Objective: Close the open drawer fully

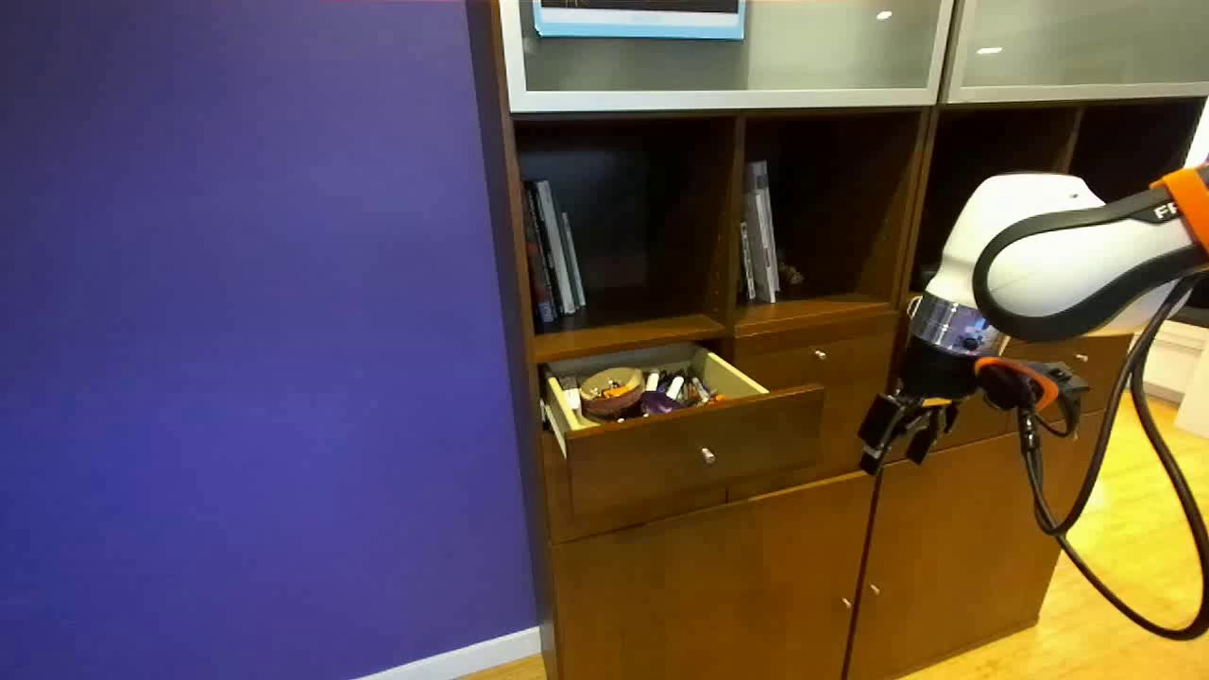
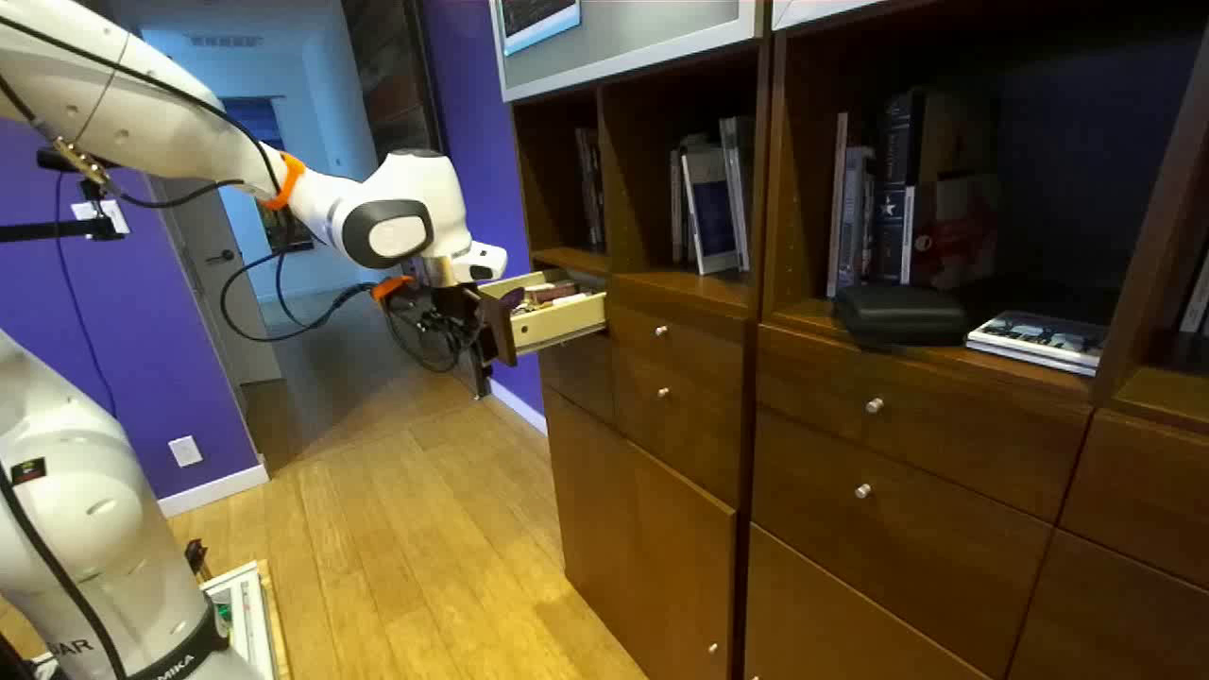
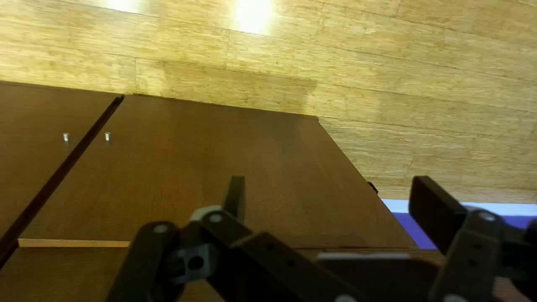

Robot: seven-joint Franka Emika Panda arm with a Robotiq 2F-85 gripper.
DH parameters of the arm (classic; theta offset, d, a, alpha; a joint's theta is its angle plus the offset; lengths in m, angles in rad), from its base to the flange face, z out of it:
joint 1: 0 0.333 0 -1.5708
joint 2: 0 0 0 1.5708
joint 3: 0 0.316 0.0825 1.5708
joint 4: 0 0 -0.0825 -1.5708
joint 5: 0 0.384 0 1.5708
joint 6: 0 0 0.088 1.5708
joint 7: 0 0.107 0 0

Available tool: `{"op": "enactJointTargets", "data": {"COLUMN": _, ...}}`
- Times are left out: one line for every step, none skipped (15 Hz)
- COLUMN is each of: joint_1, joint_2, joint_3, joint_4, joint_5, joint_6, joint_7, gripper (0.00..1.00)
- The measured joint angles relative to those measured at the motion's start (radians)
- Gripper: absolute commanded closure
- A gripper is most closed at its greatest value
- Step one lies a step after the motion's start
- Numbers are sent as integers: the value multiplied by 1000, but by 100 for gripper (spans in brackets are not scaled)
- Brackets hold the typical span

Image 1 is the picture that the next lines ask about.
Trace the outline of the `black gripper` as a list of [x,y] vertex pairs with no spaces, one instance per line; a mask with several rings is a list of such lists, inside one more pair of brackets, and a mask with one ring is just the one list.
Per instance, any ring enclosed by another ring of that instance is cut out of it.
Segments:
[[894,393],[876,393],[857,438],[862,438],[862,468],[876,471],[886,466],[890,444],[896,441],[900,423],[914,427],[907,441],[907,461],[921,466],[941,434],[953,430],[960,405],[974,393],[974,359],[949,354],[928,341],[911,341]]

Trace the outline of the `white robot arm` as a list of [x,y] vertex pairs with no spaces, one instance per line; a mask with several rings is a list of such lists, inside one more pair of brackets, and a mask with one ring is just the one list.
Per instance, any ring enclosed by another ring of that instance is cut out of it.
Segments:
[[1209,255],[1209,169],[1186,167],[1103,199],[1062,169],[992,175],[964,199],[941,264],[907,303],[907,351],[862,427],[862,468],[969,402],[1007,341],[1056,342],[1139,330]]

